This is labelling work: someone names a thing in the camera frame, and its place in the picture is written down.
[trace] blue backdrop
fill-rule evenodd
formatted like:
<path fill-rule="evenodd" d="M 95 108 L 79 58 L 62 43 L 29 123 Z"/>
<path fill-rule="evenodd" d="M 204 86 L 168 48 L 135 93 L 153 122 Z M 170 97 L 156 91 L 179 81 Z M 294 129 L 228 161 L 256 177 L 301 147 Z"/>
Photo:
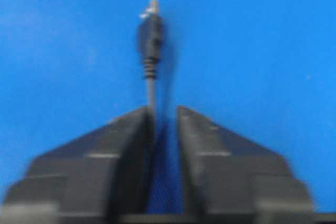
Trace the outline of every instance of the blue backdrop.
<path fill-rule="evenodd" d="M 135 50 L 148 0 L 0 0 L 0 195 L 35 155 L 146 103 Z M 150 212 L 181 212 L 175 107 L 284 155 L 336 211 L 336 1 L 160 0 Z"/>

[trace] black cable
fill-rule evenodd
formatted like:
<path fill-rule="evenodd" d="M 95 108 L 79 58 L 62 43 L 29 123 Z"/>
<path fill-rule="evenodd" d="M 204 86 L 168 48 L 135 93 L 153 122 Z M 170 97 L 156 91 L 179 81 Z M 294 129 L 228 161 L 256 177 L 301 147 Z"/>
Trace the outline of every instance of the black cable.
<path fill-rule="evenodd" d="M 147 98 L 150 113 L 155 118 L 155 88 L 156 64 L 160 61 L 160 48 L 163 41 L 163 25 L 159 16 L 157 0 L 151 0 L 149 7 L 141 15 L 143 22 L 138 29 L 138 51 L 142 56 L 144 77 L 146 78 Z"/>

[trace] metal connector tip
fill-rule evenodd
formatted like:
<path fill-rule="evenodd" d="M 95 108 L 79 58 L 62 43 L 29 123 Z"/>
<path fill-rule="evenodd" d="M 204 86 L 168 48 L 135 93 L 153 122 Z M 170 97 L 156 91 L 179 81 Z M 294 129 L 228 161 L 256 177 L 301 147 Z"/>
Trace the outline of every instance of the metal connector tip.
<path fill-rule="evenodd" d="M 151 14 L 159 13 L 159 1 L 158 0 L 150 0 L 149 6 L 140 14 L 140 18 L 147 18 Z"/>

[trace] cable strain relief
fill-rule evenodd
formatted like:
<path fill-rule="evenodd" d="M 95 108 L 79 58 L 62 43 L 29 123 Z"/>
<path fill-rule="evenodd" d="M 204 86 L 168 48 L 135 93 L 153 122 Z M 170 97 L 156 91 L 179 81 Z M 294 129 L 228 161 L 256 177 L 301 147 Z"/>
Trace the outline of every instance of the cable strain relief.
<path fill-rule="evenodd" d="M 156 62 L 155 62 L 155 60 L 153 60 L 151 58 L 147 58 L 147 59 L 144 60 L 143 65 L 144 65 L 144 77 L 146 79 L 148 79 L 148 78 L 155 79 L 156 78 Z"/>

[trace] black plastic part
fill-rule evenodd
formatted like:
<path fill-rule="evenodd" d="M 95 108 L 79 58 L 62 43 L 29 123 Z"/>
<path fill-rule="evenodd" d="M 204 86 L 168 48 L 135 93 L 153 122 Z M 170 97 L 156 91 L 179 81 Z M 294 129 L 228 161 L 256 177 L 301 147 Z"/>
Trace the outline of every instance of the black plastic part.
<path fill-rule="evenodd" d="M 185 211 L 201 223 L 314 223 L 284 158 L 185 107 L 178 109 Z"/>
<path fill-rule="evenodd" d="M 157 14 L 151 14 L 138 29 L 138 51 L 145 67 L 145 78 L 156 78 L 155 65 L 160 60 L 162 41 L 162 19 Z"/>
<path fill-rule="evenodd" d="M 153 132 L 140 108 L 42 156 L 5 199 L 1 224 L 335 224 L 314 214 L 285 160 L 178 109 L 185 214 L 145 214 Z"/>
<path fill-rule="evenodd" d="M 143 107 L 37 157 L 5 199 L 1 224 L 108 223 L 143 214 L 153 133 Z"/>

